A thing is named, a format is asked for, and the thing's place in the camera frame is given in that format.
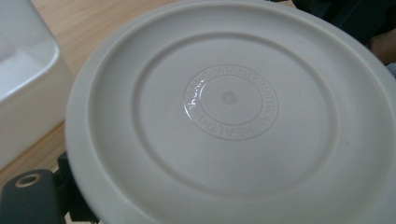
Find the wooden table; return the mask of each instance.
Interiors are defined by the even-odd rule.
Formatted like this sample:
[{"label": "wooden table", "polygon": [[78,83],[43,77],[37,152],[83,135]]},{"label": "wooden table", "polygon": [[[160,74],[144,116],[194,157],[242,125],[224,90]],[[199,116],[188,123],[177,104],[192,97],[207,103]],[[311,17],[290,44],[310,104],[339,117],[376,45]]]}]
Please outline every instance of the wooden table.
[{"label": "wooden table", "polygon": [[[130,19],[176,0],[32,0],[55,35],[67,64],[76,76],[89,55]],[[292,6],[291,1],[283,4]],[[65,151],[61,123],[16,160],[0,170],[0,189],[13,176],[33,169],[57,169]]]}]

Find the white container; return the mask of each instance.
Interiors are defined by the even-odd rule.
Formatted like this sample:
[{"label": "white container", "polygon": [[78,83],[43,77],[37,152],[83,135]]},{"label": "white container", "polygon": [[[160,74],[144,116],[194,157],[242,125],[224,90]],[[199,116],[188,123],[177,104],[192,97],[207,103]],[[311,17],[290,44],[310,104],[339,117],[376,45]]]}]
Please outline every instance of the white container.
[{"label": "white container", "polygon": [[107,224],[389,224],[395,102],[384,65],[325,21],[181,1],[85,63],[66,144]]},{"label": "white container", "polygon": [[34,5],[1,1],[0,168],[64,119],[73,79]]}]

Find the lid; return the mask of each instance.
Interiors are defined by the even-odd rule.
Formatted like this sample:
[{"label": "lid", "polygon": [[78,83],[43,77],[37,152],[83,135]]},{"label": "lid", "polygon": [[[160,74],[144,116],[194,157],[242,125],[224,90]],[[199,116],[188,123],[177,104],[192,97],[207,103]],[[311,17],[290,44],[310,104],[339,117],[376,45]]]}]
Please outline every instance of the lid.
[{"label": "lid", "polygon": [[66,120],[105,223],[396,218],[396,83],[330,24],[263,1],[185,1],[86,62]]}]

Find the lid center circle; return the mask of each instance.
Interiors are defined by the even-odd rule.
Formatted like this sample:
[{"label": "lid center circle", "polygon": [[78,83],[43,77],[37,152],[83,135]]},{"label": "lid center circle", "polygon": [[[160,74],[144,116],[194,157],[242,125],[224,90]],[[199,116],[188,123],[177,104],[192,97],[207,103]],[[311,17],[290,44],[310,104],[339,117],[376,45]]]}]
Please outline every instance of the lid center circle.
[{"label": "lid center circle", "polygon": [[188,84],[184,108],[203,131],[228,140],[244,140],[275,122],[275,90],[260,74],[237,65],[219,65],[197,74]]},{"label": "lid center circle", "polygon": [[224,125],[247,124],[262,110],[260,91],[248,79],[233,75],[209,79],[199,102],[210,118]]}]

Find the white plastic tray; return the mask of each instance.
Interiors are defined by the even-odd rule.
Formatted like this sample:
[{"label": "white plastic tray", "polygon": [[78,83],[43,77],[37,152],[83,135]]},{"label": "white plastic tray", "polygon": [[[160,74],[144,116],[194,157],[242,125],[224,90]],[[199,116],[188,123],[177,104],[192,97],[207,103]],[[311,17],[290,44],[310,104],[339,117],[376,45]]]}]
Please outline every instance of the white plastic tray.
[{"label": "white plastic tray", "polygon": [[0,168],[64,119],[73,75],[28,0],[0,2]]}]

